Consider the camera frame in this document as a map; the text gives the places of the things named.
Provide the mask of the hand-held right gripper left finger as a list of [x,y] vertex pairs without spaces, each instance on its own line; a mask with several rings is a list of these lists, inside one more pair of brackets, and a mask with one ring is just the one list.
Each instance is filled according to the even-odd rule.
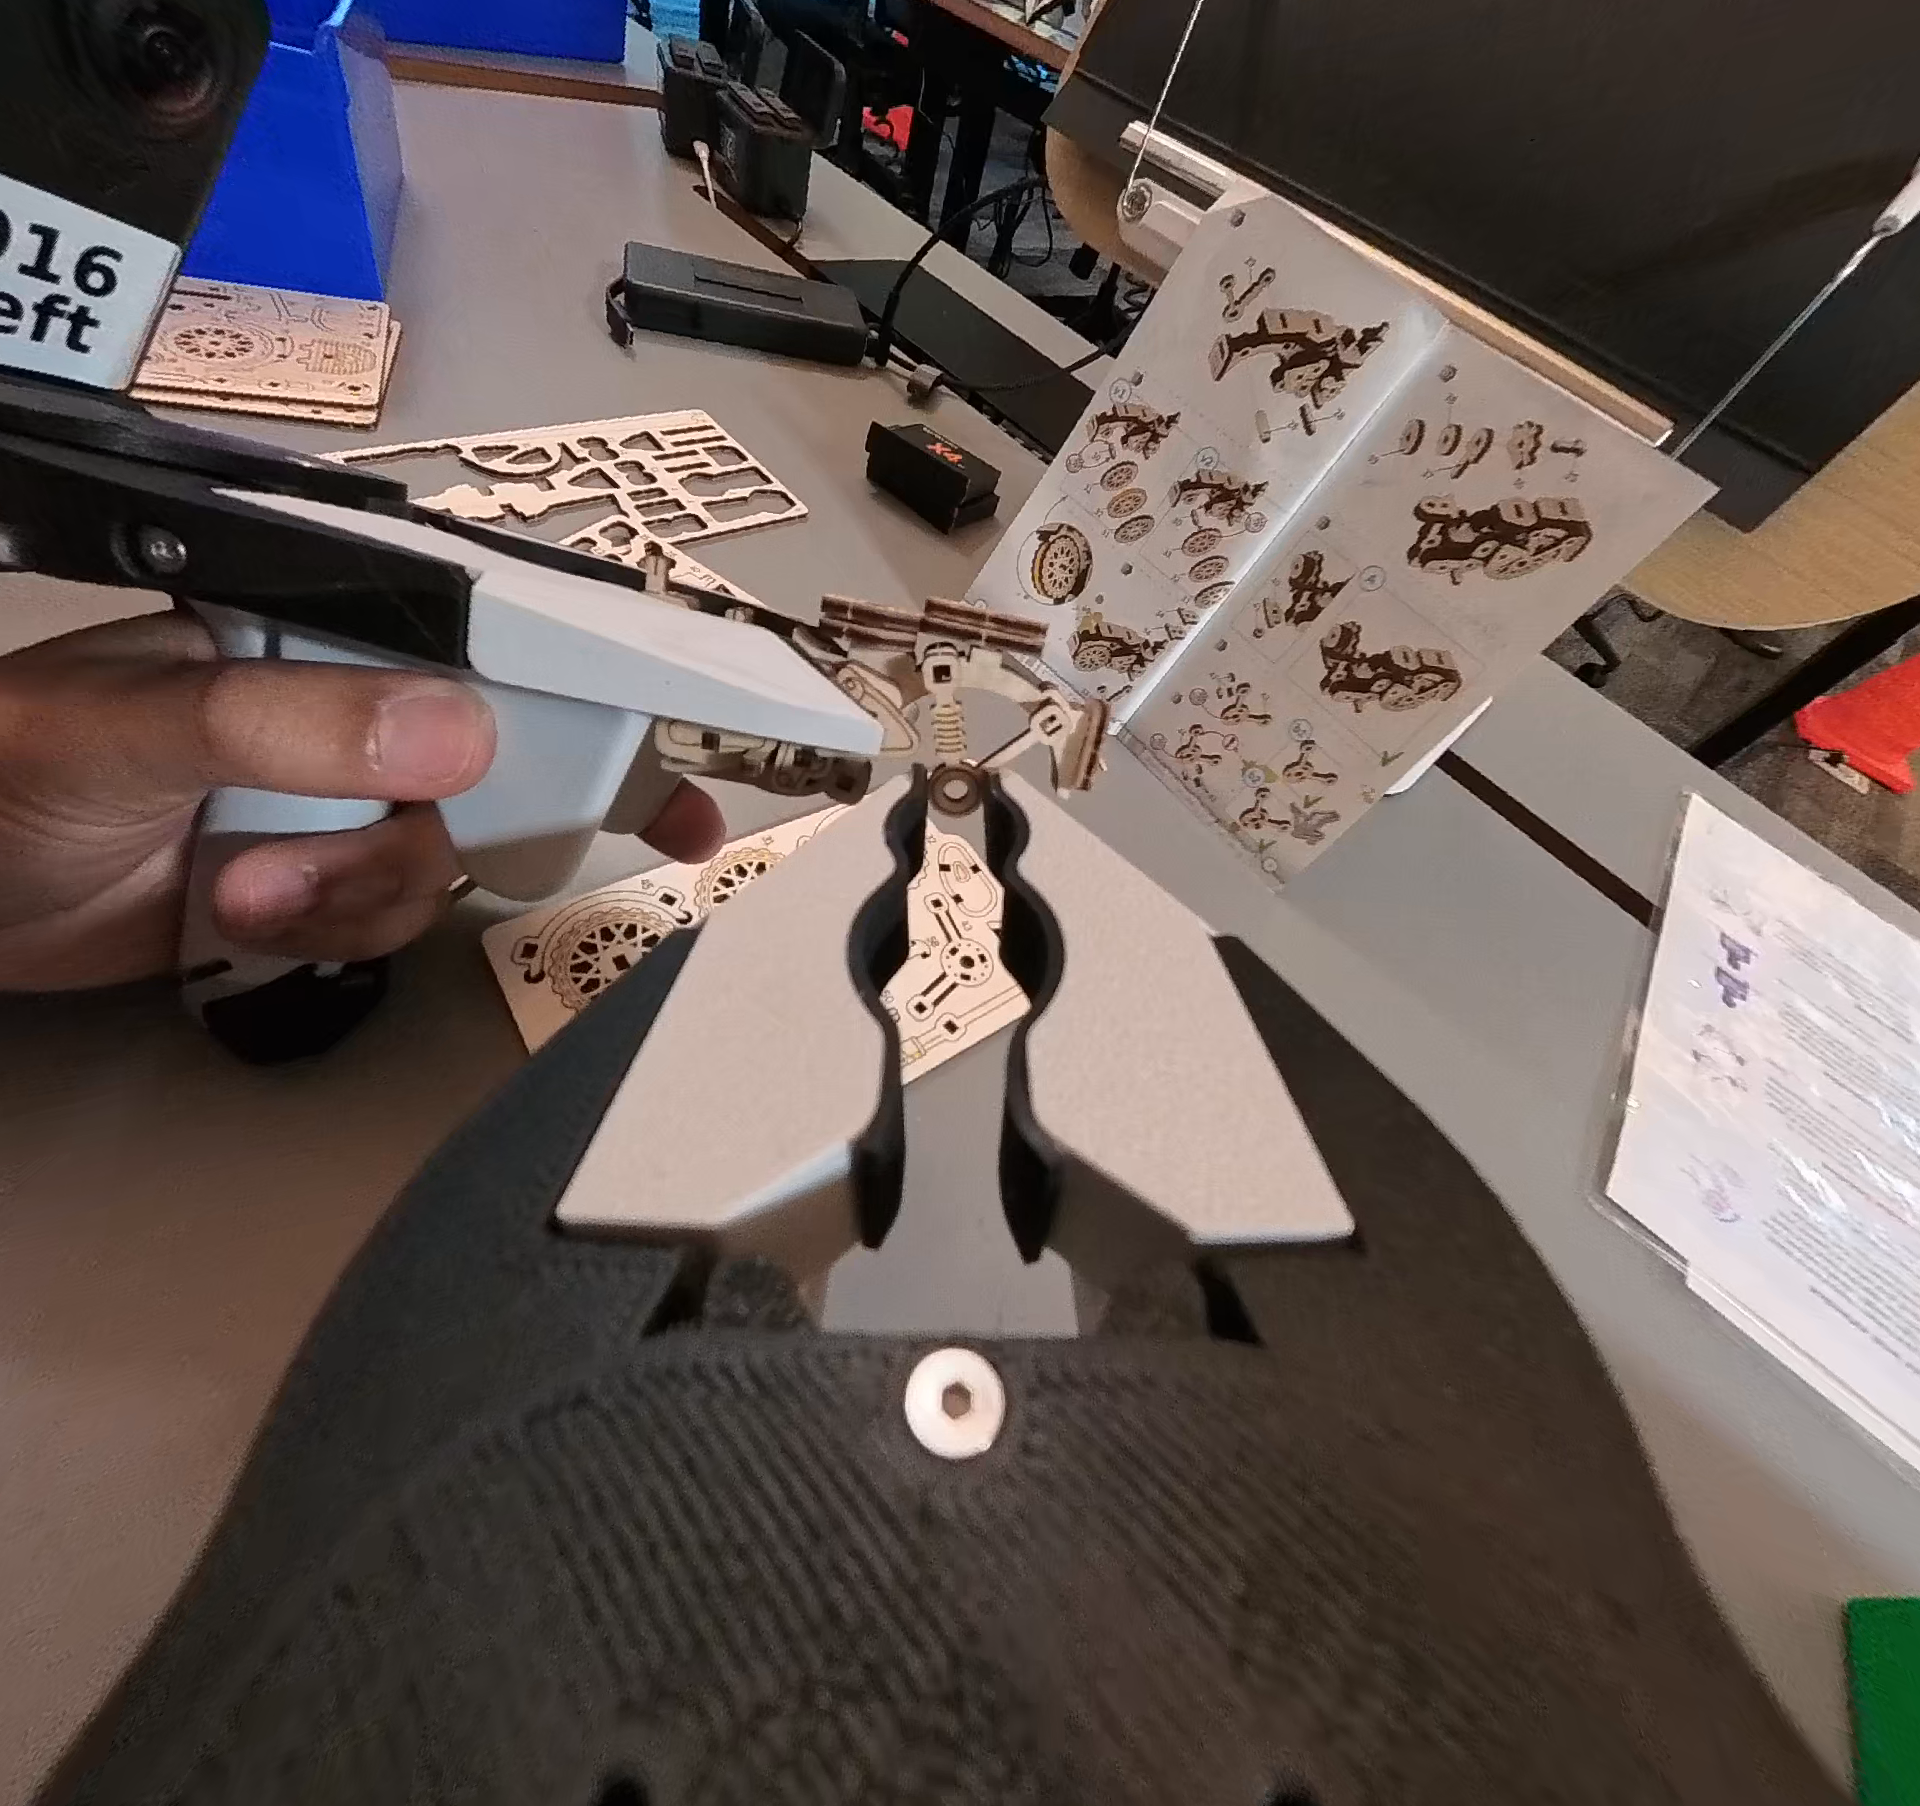
[[912,769],[710,914],[558,1199],[565,1235],[763,1259],[801,1287],[886,1245],[908,1127],[882,992],[926,813]]

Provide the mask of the wooden vehicle model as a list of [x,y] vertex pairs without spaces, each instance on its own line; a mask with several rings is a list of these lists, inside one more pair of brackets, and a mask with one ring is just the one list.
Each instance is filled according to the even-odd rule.
[[[826,594],[816,624],[787,621],[769,608],[724,617],[749,621],[794,643],[826,679],[880,720],[880,760],[921,765],[923,780],[933,758],[933,746],[923,737],[926,716],[918,706],[918,660],[923,647],[930,643],[960,647],[992,645],[1038,677],[1038,660],[1046,643],[1041,621],[999,615],[947,597],[933,597],[918,611],[902,611],[859,597]],[[1078,699],[1069,689],[1060,692],[1084,703],[1105,730],[1096,758],[1103,770],[1110,706],[1103,699]],[[681,777],[753,784],[780,797],[826,793],[837,805],[866,800],[875,781],[875,765],[868,760],[718,731],[683,720],[656,726],[651,751],[658,758],[662,769]]]

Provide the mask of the folded paper instruction sheet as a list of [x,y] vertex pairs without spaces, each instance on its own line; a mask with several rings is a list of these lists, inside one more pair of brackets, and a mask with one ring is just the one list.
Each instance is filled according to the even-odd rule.
[[1286,883],[1712,491],[1262,192],[1204,215],[972,604]]

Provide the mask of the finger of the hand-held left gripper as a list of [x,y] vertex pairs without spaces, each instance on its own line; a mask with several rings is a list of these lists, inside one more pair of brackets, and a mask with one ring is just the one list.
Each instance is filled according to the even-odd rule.
[[781,635],[602,573],[470,550],[467,667],[498,688],[875,760],[882,726]]

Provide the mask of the emptied wooden puzzle sheet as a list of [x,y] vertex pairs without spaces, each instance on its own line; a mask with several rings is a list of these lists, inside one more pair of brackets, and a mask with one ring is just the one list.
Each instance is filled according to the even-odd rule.
[[806,502],[697,409],[339,449],[390,476],[422,511],[625,566],[653,550],[700,559],[724,540],[809,516]]

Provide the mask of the wooden puzzle sheet with gears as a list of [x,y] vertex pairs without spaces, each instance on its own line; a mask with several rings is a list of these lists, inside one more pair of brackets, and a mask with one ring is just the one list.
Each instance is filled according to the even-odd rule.
[[697,611],[752,615],[766,611],[763,600],[738,583],[707,571],[675,546],[646,543],[637,547],[637,573],[647,592],[692,600]]

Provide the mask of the green plastic bin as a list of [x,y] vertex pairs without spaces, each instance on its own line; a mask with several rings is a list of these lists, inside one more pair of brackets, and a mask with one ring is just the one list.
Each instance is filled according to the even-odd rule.
[[1918,1804],[1918,1598],[1844,1605],[1857,1804]]

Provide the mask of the stacked wooden puzzle sheets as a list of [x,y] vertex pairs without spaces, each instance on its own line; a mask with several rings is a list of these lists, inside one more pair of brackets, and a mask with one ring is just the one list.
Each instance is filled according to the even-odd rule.
[[132,400],[369,430],[399,345],[402,324],[379,303],[180,280]]

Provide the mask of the laminated paper sheet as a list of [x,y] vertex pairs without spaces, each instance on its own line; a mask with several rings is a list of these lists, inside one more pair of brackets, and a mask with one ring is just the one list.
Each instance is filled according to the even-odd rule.
[[1918,1471],[1918,922],[1680,808],[1599,1190],[1726,1324]]

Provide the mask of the white book stand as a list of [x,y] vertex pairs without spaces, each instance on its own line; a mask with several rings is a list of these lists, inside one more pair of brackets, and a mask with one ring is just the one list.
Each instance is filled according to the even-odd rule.
[[1918,632],[1918,0],[1105,0],[1063,93],[1166,268],[1262,191],[1459,318],[1635,398],[1844,635],[1695,744],[1719,765]]

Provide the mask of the black battery charger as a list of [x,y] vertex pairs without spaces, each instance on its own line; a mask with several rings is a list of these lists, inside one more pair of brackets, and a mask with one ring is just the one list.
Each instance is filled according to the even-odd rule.
[[731,71],[711,42],[662,37],[658,58],[658,138],[672,159],[692,162],[720,141],[720,100],[731,89]]
[[780,93],[727,81],[714,100],[711,164],[720,187],[757,218],[801,224],[816,134]]

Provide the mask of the person's left hand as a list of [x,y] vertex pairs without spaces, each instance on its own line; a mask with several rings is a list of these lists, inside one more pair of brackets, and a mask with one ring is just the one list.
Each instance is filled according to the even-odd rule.
[[283,834],[216,876],[217,932],[289,960],[413,943],[459,876],[438,808],[480,784],[495,717],[470,688],[216,653],[189,615],[116,621],[2,657],[2,992],[174,968],[205,802],[224,787],[371,802],[367,830]]

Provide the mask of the black oblong case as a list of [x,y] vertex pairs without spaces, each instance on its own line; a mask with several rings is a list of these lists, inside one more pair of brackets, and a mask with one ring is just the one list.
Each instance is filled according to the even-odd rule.
[[625,243],[607,290],[607,324],[616,346],[662,332],[837,370],[859,365],[872,349],[852,289],[639,241]]

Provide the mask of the black plywood chair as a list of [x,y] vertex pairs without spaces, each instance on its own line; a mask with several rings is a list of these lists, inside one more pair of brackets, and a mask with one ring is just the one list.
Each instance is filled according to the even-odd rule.
[[1918,0],[1103,0],[1050,123],[1162,89],[1225,185],[1099,392],[1172,445],[1084,428],[988,582],[1279,871],[1918,384]]

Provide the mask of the black flat panel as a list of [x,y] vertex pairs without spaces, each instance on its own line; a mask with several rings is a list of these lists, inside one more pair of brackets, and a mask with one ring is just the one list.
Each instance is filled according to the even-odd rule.
[[1088,349],[1066,358],[1036,349],[926,261],[826,257],[820,276],[852,289],[890,358],[930,364],[954,388],[1027,388],[1076,378],[1096,358]]

